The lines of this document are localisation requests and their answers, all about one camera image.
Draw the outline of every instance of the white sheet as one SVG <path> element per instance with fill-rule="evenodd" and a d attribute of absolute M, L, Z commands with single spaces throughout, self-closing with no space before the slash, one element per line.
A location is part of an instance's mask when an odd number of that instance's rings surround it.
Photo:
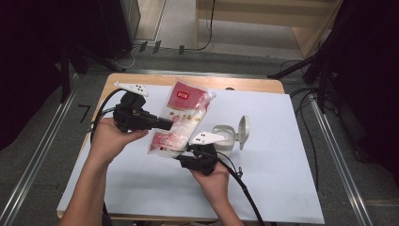
<path fill-rule="evenodd" d="M 150 96 L 144 109 L 161 112 L 170 87 L 147 86 Z M 217 124 L 235 130 L 243 115 L 250 120 L 250 134 L 243 151 L 234 145 L 231 160 L 244 172 L 243 181 L 263 220 L 324 223 L 324 218 L 290 97 L 250 91 L 210 89 L 217 94 L 199 131 L 212 131 Z M 123 93 L 107 107 L 120 102 Z M 216 218 L 197 182 L 179 161 L 147 154 L 152 133 L 129 144 L 110 165 L 105 203 L 108 212 L 189 218 Z M 77 159 L 57 210 L 65 211 L 88 155 L 86 144 Z M 231 177 L 229 197 L 242 220 L 256 220 L 241 187 Z"/>

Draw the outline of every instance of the floor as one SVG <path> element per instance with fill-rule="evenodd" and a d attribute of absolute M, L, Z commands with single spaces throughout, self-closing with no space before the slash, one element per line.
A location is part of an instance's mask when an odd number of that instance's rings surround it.
<path fill-rule="evenodd" d="M 192 48 L 195 1 L 167 0 L 153 1 L 160 14 L 148 35 L 137 42 L 161 40 L 161 47 L 178 48 L 184 45 Z M 199 46 L 207 42 L 209 31 L 207 22 L 201 21 L 199 27 Z M 243 76 L 265 76 L 279 72 L 302 59 L 290 27 L 214 22 L 212 45 L 201 53 L 186 52 L 179 56 L 177 50 L 164 49 L 154 55 L 149 48 L 139 53 L 133 51 L 136 62 L 133 70 L 190 71 L 204 73 L 239 73 Z M 120 60 L 126 65 L 131 62 L 128 56 Z M 29 187 L 20 211 L 13 225 L 56 225 L 56 206 L 62 191 L 68 183 L 73 163 L 78 155 L 83 137 L 89 126 L 94 107 L 83 122 L 85 109 L 79 105 L 96 105 L 106 77 L 110 74 L 101 65 L 91 63 L 87 75 L 81 76 L 76 94 L 53 143 L 45 155 L 38 175 Z M 283 78 L 286 93 L 306 87 L 301 80 L 301 72 Z M 59 107 L 58 89 L 43 105 L 17 140 L 0 152 L 0 207 L 3 210 L 8 198 L 23 176 L 31 156 L 40 145 L 51 118 Z M 300 96 L 293 99 L 296 108 Z M 308 126 L 317 151 L 319 167 L 319 199 L 325 215 L 326 225 L 371 225 L 359 222 L 352 202 L 348 199 L 343 179 L 337 170 L 333 154 L 328 147 L 320 124 L 311 105 L 304 108 Z M 399 225 L 399 189 L 388 171 L 377 164 L 360 163 L 354 155 L 354 147 L 347 136 L 339 116 L 332 112 L 326 114 L 331 131 L 339 144 L 348 171 L 364 200 L 368 215 L 374 225 Z M 303 120 L 297 118 L 298 127 L 315 175 L 315 165 L 311 142 Z M 132 222 L 119 221 L 115 225 L 132 225 Z"/>

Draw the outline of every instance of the snack bag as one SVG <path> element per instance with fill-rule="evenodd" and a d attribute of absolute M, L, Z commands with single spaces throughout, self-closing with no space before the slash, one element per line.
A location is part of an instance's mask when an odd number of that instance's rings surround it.
<path fill-rule="evenodd" d="M 155 130 L 149 153 L 174 158 L 184 152 L 215 97 L 214 92 L 209 93 L 204 88 L 177 81 L 169 94 L 167 105 L 159 115 L 174 123 L 169 131 Z"/>

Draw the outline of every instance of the metal frame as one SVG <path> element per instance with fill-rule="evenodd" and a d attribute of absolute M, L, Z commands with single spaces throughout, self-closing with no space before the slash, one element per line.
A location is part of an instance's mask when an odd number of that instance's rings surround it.
<path fill-rule="evenodd" d="M 73 76 L 72 92 L 67 100 L 63 104 L 59 105 L 52 121 L 50 122 L 50 125 L 47 127 L 47 130 L 40 141 L 38 148 L 26 167 L 23 176 L 19 180 L 18 184 L 14 187 L 8 199 L 7 205 L 0 216 L 0 225 L 12 225 L 12 222 L 17 216 L 24 199 L 26 198 L 30 187 L 33 185 L 36 175 L 39 172 L 40 166 L 43 163 L 51 144 L 53 143 L 56 132 L 58 131 L 60 124 L 63 122 L 63 119 L 70 108 L 77 85 L 81 79 L 80 76 L 81 75 L 78 75 L 77 73 Z"/>
<path fill-rule="evenodd" d="M 332 159 L 334 160 L 335 167 L 340 174 L 341 180 L 343 181 L 343 187 L 348 195 L 349 201 L 352 204 L 352 208 L 355 212 L 356 218 L 358 219 L 359 225 L 372 226 L 374 225 L 370 215 L 367 211 L 366 205 L 360 192 L 352 178 L 349 168 L 346 166 L 345 160 L 341 153 L 341 149 L 338 146 L 337 140 L 331 131 L 327 117 L 322 114 L 316 102 L 311 102 L 316 119 L 320 124 L 320 128 L 323 131 L 323 135 L 326 139 L 328 148 L 331 152 Z"/>

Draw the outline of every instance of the person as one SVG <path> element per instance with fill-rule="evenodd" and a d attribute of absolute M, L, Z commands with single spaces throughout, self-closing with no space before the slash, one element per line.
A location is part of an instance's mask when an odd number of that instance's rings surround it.
<path fill-rule="evenodd" d="M 149 132 L 136 130 L 122 133 L 113 118 L 103 118 L 97 125 L 88 158 L 82 168 L 71 201 L 59 222 L 65 225 L 102 225 L 106 172 L 109 164 L 130 142 Z M 191 170 L 206 199 L 214 208 L 222 225 L 244 225 L 228 199 L 229 172 L 220 163 L 208 176 Z"/>

